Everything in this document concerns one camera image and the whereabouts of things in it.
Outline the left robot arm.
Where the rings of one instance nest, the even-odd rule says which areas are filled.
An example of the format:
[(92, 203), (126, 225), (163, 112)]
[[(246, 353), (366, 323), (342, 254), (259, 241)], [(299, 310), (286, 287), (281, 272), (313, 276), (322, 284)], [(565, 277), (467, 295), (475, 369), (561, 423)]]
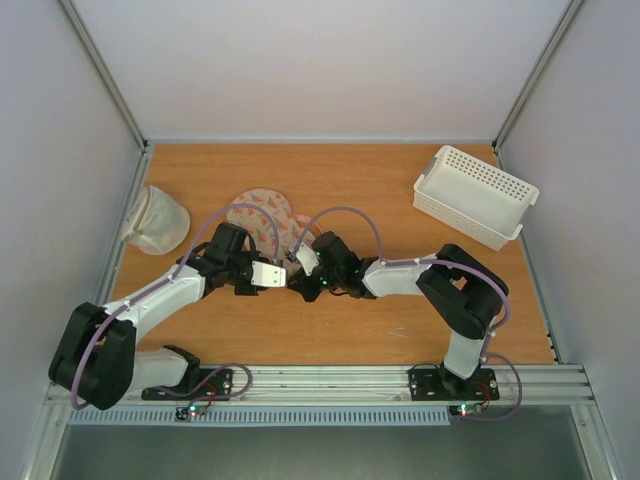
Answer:
[(71, 313), (48, 376), (70, 394), (74, 410), (107, 410), (128, 393), (156, 390), (197, 402), (210, 378), (200, 359), (175, 345), (140, 352), (140, 341), (179, 310), (225, 286), (238, 295), (282, 287), (279, 257), (268, 258), (244, 228), (222, 222), (207, 242), (186, 254), (149, 285), (104, 305), (84, 302)]

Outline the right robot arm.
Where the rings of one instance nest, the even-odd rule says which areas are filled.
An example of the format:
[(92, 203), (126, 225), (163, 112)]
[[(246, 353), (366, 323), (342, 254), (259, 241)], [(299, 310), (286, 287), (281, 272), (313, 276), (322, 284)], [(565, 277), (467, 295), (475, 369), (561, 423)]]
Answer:
[(413, 259), (360, 258), (339, 236), (327, 232), (311, 245), (295, 244), (288, 258), (300, 265), (288, 288), (307, 302), (324, 291), (368, 300), (426, 298), (451, 330), (441, 383), (457, 397), (475, 387), (489, 338), (511, 313), (504, 281), (455, 244)]

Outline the floral mesh laundry bag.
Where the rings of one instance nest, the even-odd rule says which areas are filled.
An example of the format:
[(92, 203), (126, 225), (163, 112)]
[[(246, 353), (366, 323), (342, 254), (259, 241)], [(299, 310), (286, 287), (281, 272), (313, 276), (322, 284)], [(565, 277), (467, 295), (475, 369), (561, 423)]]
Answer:
[(274, 221), (279, 238), (279, 258), (289, 276), (296, 273), (300, 265), (286, 256), (311, 218), (296, 213), (283, 194), (267, 188), (245, 191), (231, 204), (234, 208), (226, 213), (226, 221), (244, 228), (253, 239), (256, 249), (269, 260), (274, 258), (275, 247), (274, 230), (269, 219)]

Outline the white perforated plastic basket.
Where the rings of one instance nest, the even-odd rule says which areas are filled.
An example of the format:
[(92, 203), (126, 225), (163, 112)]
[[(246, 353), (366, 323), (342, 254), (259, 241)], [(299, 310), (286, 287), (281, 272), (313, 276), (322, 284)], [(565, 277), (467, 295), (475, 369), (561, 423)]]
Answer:
[(451, 145), (413, 186), (413, 206), (493, 251), (515, 240), (539, 189)]

